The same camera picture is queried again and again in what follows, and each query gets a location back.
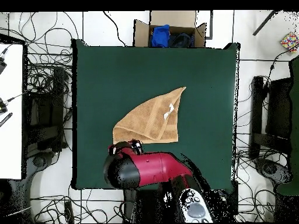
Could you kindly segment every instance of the wire bundle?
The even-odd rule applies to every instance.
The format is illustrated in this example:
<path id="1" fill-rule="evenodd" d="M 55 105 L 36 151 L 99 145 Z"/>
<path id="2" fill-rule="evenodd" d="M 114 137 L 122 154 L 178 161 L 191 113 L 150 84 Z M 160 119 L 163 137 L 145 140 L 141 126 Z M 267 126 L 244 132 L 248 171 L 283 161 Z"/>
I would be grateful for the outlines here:
<path id="1" fill-rule="evenodd" d="M 74 216 L 74 219 L 77 221 L 77 223 L 75 224 L 81 224 L 82 221 L 88 217 L 91 217 L 95 223 L 109 223 L 112 219 L 114 219 L 115 217 L 119 216 L 125 220 L 127 220 L 127 218 L 123 215 L 123 212 L 121 210 L 121 206 L 125 203 L 124 201 L 111 201 L 111 200 L 103 200 L 104 202 L 121 202 L 120 206 L 114 206 L 113 210 L 115 212 L 115 215 L 112 216 L 110 219 L 108 219 L 107 217 L 107 213 L 102 210 L 102 209 L 94 209 L 94 210 L 89 210 L 87 207 L 87 202 L 86 202 L 86 207 L 82 206 L 82 204 L 78 204 L 76 201 L 74 201 L 72 198 L 70 198 L 69 196 L 63 196 L 63 195 L 55 195 L 55 196 L 51 196 L 52 197 L 61 197 L 60 199 L 52 199 L 45 207 L 43 207 L 41 209 L 41 211 L 36 214 L 36 216 L 34 217 L 34 223 L 43 223 L 43 224 L 68 224 L 69 222 L 69 218 L 67 218 L 67 214 L 65 212 L 61 212 L 58 209 L 58 204 L 61 204 L 62 202 L 65 201 L 71 201 L 74 205 L 80 207 L 81 211 L 83 210 L 84 212 L 81 212 L 78 215 Z M 32 198 L 32 200 L 42 200 L 42 199 L 46 199 L 49 197 L 40 197 L 40 198 Z M 104 214 L 106 220 L 104 222 L 99 222 L 93 215 L 94 212 L 101 212 Z M 48 216 L 49 220 L 40 220 L 41 216 L 45 215 Z"/>

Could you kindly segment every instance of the floor tile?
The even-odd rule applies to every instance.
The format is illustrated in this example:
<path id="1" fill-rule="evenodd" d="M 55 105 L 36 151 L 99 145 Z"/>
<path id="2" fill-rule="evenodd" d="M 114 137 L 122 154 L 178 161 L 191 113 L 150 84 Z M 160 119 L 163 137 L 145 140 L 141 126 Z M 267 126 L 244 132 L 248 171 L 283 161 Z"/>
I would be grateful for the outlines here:
<path id="1" fill-rule="evenodd" d="M 82 223 L 106 223 L 107 219 L 108 221 L 114 217 L 109 223 L 122 223 L 122 218 L 119 216 L 116 216 L 115 211 L 120 215 L 119 209 L 116 207 L 120 206 L 120 202 L 99 202 L 99 201 L 82 201 L 82 206 L 85 207 L 85 209 L 89 212 L 92 212 L 92 216 L 86 213 L 84 209 L 82 209 Z M 73 211 L 74 211 L 74 216 L 80 217 L 81 214 L 81 208 L 77 205 L 72 204 Z"/>
<path id="2" fill-rule="evenodd" d="M 71 131 L 65 130 L 65 136 L 72 147 Z M 68 195 L 68 187 L 72 179 L 72 152 L 67 148 L 60 153 L 56 164 L 38 172 L 32 181 L 31 198 L 49 197 L 52 195 Z"/>
<path id="3" fill-rule="evenodd" d="M 292 12 L 279 12 L 273 16 L 263 29 L 253 36 L 253 32 L 259 27 L 270 13 L 270 10 L 235 10 L 234 42 L 241 44 L 241 59 L 274 60 L 275 57 L 285 51 L 280 41 L 290 31 L 298 35 L 298 18 Z M 296 57 L 289 52 L 279 57 L 279 60 L 289 61 Z"/>
<path id="4" fill-rule="evenodd" d="M 8 31 L 1 28 L 8 29 L 8 14 L 2 12 L 0 12 L 0 33 L 8 35 Z"/>
<path id="5" fill-rule="evenodd" d="M 206 40 L 206 47 L 223 49 L 228 43 L 232 42 L 233 12 L 233 10 L 213 11 L 213 39 Z"/>
<path id="6" fill-rule="evenodd" d="M 64 213 L 64 201 L 55 201 L 55 203 L 56 203 L 56 207 L 59 210 L 59 212 Z M 59 221 L 57 220 L 58 216 L 53 211 L 53 210 L 57 210 L 55 207 L 55 204 L 53 202 L 51 202 L 49 200 L 45 200 L 45 201 L 31 200 L 31 206 L 32 206 L 31 212 L 32 212 L 33 220 L 36 220 L 37 222 L 49 221 L 49 222 L 47 222 L 47 224 L 52 224 L 53 221 L 50 221 L 51 216 L 52 216 L 52 218 L 55 220 L 55 224 L 59 224 Z M 44 212 L 47 209 L 49 210 L 48 212 L 40 213 L 41 210 L 43 210 L 43 212 Z M 59 220 L 63 224 L 66 224 L 66 222 L 67 222 L 64 216 L 60 216 Z"/>
<path id="7" fill-rule="evenodd" d="M 119 37 L 127 46 L 133 45 L 134 19 L 146 24 L 149 11 L 107 11 L 119 30 Z M 84 12 L 84 41 L 89 46 L 123 46 L 117 38 L 113 22 L 102 11 Z"/>
<path id="8" fill-rule="evenodd" d="M 211 11 L 210 10 L 197 10 L 196 11 L 196 24 L 198 27 L 202 23 L 206 23 L 206 37 L 210 36 L 210 19 L 211 19 Z"/>
<path id="9" fill-rule="evenodd" d="M 37 12 L 34 15 L 31 13 L 31 17 L 29 12 L 14 12 L 10 14 L 9 19 L 10 29 L 22 33 L 29 40 L 38 39 L 36 42 L 41 43 L 29 45 L 29 53 L 48 51 L 51 54 L 59 54 L 63 49 L 70 52 L 71 39 L 82 38 L 82 12 Z M 19 34 L 12 33 L 11 36 L 22 39 Z"/>

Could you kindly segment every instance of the black cable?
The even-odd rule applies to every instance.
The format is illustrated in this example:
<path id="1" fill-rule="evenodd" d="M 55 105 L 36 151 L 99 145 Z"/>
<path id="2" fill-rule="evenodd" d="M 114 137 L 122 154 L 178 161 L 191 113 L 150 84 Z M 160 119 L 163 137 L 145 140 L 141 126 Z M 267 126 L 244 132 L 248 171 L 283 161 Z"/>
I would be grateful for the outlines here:
<path id="1" fill-rule="evenodd" d="M 123 44 L 124 44 L 124 46 L 126 47 L 126 44 L 119 38 L 119 28 L 117 27 L 117 24 L 115 23 L 115 21 L 114 20 L 112 20 L 112 18 L 109 16 L 109 15 L 107 15 L 106 14 L 106 12 L 105 11 L 103 11 L 103 13 L 104 13 L 104 15 L 105 16 L 107 16 L 112 22 L 113 22 L 113 24 L 115 25 L 115 27 L 116 27 L 116 31 L 117 31 L 117 38 L 119 39 L 119 41 L 120 42 L 122 42 Z"/>
<path id="2" fill-rule="evenodd" d="M 14 44 L 10 44 L 9 46 L 7 46 L 7 47 L 0 53 L 0 57 L 1 57 L 2 54 L 4 55 L 4 54 L 7 52 L 8 48 L 11 47 L 12 45 L 14 45 Z"/>
<path id="3" fill-rule="evenodd" d="M 58 221 L 59 224 L 62 224 L 62 222 L 60 221 L 60 217 L 61 216 L 64 216 L 65 217 L 65 213 L 61 213 L 59 211 L 59 209 L 57 208 L 57 204 L 61 201 L 65 201 L 65 200 L 68 200 L 68 201 L 71 201 L 73 204 L 75 204 L 76 206 L 78 207 L 81 207 L 81 209 L 83 209 L 85 212 L 83 214 L 88 214 L 88 216 L 91 216 L 92 219 L 96 222 L 96 223 L 102 223 L 102 222 L 98 222 L 96 220 L 96 218 L 92 215 L 92 213 L 94 212 L 101 212 L 105 215 L 106 217 L 106 220 L 105 222 L 108 222 L 107 220 L 107 214 L 105 211 L 103 211 L 102 209 L 96 209 L 96 210 L 93 210 L 93 211 L 89 211 L 88 209 L 86 209 L 84 206 L 81 206 L 79 204 L 77 204 L 74 200 L 72 200 L 70 197 L 68 196 L 63 196 L 63 195 L 55 195 L 55 196 L 52 196 L 52 197 L 62 197 L 61 199 L 52 199 L 43 209 L 41 209 L 41 211 L 34 217 L 34 222 L 38 222 L 38 219 L 40 217 L 40 215 L 42 214 L 48 214 L 51 218 L 51 220 L 47 220 L 46 222 L 52 222 L 52 224 L 55 224 L 55 221 Z M 40 198 L 34 198 L 34 199 L 31 199 L 31 200 L 40 200 L 40 199 L 43 199 L 43 198 L 48 198 L 48 197 L 40 197 Z M 55 206 L 55 209 L 49 209 L 49 207 L 51 206 Z M 50 212 L 55 212 L 56 213 L 56 219 L 54 219 Z"/>

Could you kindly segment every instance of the green table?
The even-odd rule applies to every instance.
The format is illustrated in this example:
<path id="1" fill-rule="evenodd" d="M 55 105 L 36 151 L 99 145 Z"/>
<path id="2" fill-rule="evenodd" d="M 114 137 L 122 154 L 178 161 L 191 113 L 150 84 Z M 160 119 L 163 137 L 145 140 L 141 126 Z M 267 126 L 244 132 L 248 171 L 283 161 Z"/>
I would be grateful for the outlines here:
<path id="1" fill-rule="evenodd" d="M 89 47 L 77 40 L 73 49 L 77 145 L 72 183 L 77 189 L 109 188 L 103 163 L 120 119 L 146 100 L 186 86 L 178 113 L 179 142 L 148 144 L 144 149 L 172 152 L 178 158 L 182 153 L 212 189 L 232 190 L 237 44 L 223 50 Z"/>

